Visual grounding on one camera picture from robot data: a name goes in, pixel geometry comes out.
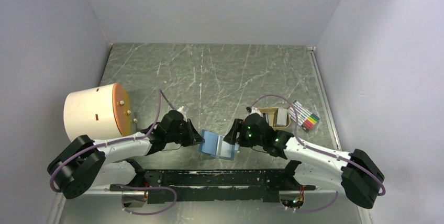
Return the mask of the blue leather card holder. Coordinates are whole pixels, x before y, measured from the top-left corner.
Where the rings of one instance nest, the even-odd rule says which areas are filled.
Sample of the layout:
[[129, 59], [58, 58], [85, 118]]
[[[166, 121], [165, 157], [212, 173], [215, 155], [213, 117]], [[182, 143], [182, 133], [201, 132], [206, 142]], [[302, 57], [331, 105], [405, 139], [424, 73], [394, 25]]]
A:
[[[218, 141], [220, 138], [224, 138], [224, 135], [220, 135], [218, 133], [207, 130], [202, 130], [201, 136], [204, 138], [205, 142], [199, 145], [199, 152], [216, 159], [221, 159], [217, 156], [216, 152], [218, 147]], [[235, 144], [235, 154], [237, 153], [238, 150], [239, 150], [239, 145]]]

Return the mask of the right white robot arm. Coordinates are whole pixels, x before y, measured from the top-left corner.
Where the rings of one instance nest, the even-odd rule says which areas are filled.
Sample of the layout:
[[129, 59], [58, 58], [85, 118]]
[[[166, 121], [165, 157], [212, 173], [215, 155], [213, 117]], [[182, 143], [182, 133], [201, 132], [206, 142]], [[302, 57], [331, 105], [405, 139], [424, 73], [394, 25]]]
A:
[[337, 151], [309, 143], [283, 130], [273, 129], [257, 113], [235, 119], [223, 140], [241, 147], [260, 146], [271, 156], [297, 161], [295, 170], [283, 174], [288, 189], [317, 186], [344, 194], [352, 203], [371, 209], [384, 195], [384, 175], [368, 154], [360, 149]]

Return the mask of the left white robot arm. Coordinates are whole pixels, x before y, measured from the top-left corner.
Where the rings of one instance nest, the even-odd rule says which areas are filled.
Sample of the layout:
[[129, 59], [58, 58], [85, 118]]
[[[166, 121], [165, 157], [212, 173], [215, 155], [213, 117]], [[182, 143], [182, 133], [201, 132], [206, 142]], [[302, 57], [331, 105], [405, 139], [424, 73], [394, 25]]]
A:
[[81, 135], [48, 165], [50, 187], [66, 199], [103, 185], [123, 184], [136, 191], [145, 183], [145, 172], [135, 161], [137, 157], [157, 153], [168, 143], [189, 147], [203, 142], [191, 120], [177, 110], [123, 138], [93, 140]]

